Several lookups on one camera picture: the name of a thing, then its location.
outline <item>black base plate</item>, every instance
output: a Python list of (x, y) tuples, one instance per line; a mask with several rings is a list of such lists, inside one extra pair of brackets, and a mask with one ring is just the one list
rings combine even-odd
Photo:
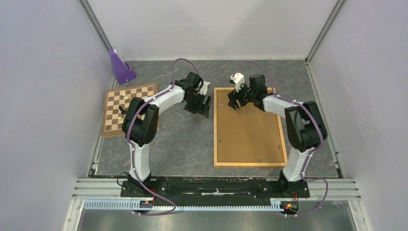
[[(270, 198), (309, 198), (307, 182), (283, 189), (278, 179), (227, 177), (151, 177), (144, 184), (178, 206), (270, 205)], [(140, 185), (123, 182), (121, 197), (152, 197)], [(170, 205), (155, 199), (155, 205)]]

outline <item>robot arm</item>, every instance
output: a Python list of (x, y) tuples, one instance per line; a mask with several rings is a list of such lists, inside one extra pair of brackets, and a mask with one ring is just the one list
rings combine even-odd
[[(275, 113), (285, 118), (291, 151), (288, 163), (281, 172), (280, 179), (287, 187), (290, 187), (294, 182), (300, 182), (300, 173), (306, 156), (320, 142), (316, 128), (310, 122), (310, 118), (293, 102), (279, 95), (268, 93), (263, 75), (249, 77), (249, 87), (246, 85), (244, 76), (241, 73), (232, 75), (230, 82), (235, 84), (235, 89), (228, 94), (228, 106), (237, 111), (239, 110), (237, 101), (241, 107), (247, 103), (253, 103), (255, 107), (262, 111)], [(313, 101), (301, 104), (312, 114), (325, 140), (327, 138), (327, 130), (317, 104)]]
[[(171, 89), (172, 85), (169, 85), (165, 90), (144, 100), (137, 97), (131, 100), (122, 124), (122, 130), (126, 135), (130, 132), (130, 142), (133, 144), (129, 144), (131, 150), (129, 173), (133, 179), (136, 179), (134, 168), (136, 168), (136, 172), (142, 181), (146, 180), (150, 175), (150, 142), (156, 136), (159, 115), (163, 111), (185, 101), (187, 102), (184, 107), (185, 110), (193, 114), (199, 113), (208, 118), (209, 107), (212, 101), (211, 96), (206, 96), (208, 84), (199, 75), (190, 72), (186, 79), (176, 81), (173, 89)], [(156, 99), (157, 95), (167, 90), (170, 91)], [(153, 101), (144, 107), (140, 114), (144, 118), (138, 117), (131, 131), (129, 131), (129, 126), (135, 113), (150, 99), (153, 99)]]

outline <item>purple object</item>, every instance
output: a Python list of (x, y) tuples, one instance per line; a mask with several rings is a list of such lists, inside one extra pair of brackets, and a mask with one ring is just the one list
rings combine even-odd
[(123, 62), (121, 58), (116, 54), (115, 50), (109, 50), (111, 56), (112, 69), (114, 76), (119, 84), (124, 84), (132, 79), (136, 79), (136, 73), (132, 70), (132, 67), (127, 62)]

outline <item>gray floor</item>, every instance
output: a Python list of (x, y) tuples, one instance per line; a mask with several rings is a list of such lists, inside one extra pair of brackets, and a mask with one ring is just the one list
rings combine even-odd
[[(316, 206), (301, 202), (300, 212)], [(79, 231), (355, 231), (347, 201), (326, 202), (320, 210), (303, 217), (285, 218), (278, 212), (175, 212), (138, 217), (125, 210), (84, 210)]]
[[(179, 61), (176, 78), (185, 78), (192, 68)], [(194, 61), (200, 76), (211, 82), (209, 94), (214, 87), (232, 87), (229, 76), (241, 61)], [(138, 78), (122, 86), (157, 82), (163, 90), (170, 82), (173, 61), (130, 62)], [(299, 101), (314, 100), (312, 86), (304, 61), (263, 60), (258, 63), (268, 75), (267, 86), (276, 87), (277, 92)], [(258, 74), (256, 66), (245, 64), (240, 72), (246, 76)], [(281, 167), (214, 167), (213, 159), (213, 109), (205, 119), (193, 115), (177, 104), (161, 115), (161, 130), (150, 148), (150, 169), (154, 176), (278, 176)], [(96, 175), (118, 175), (129, 171), (130, 153), (124, 137), (104, 139)], [(334, 159), (328, 142), (313, 155), (306, 171), (308, 177), (337, 177)]]

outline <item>black chess piece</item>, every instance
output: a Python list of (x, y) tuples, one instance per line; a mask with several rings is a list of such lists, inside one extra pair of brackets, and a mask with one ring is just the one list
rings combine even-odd
[(119, 106), (119, 110), (122, 115), (126, 114), (126, 110), (122, 106)]

